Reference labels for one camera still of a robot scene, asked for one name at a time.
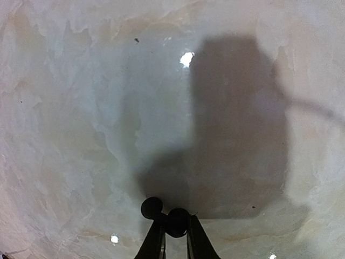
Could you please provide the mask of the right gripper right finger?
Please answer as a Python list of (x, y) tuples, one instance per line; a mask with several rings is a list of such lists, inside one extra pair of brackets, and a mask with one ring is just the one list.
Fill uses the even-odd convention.
[(188, 219), (187, 255), (191, 259), (220, 259), (196, 215)]

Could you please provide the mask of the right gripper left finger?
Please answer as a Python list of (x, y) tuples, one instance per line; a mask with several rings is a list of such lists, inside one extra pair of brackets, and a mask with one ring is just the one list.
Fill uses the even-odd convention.
[(166, 259), (165, 228), (154, 221), (135, 259)]

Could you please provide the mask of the black earbud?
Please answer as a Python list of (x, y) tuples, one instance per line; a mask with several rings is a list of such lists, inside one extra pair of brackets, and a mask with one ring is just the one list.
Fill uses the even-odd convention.
[(180, 238), (187, 234), (190, 214), (183, 208), (175, 208), (165, 214), (162, 200), (149, 197), (141, 205), (141, 214), (146, 219), (161, 224), (165, 232), (173, 238)]

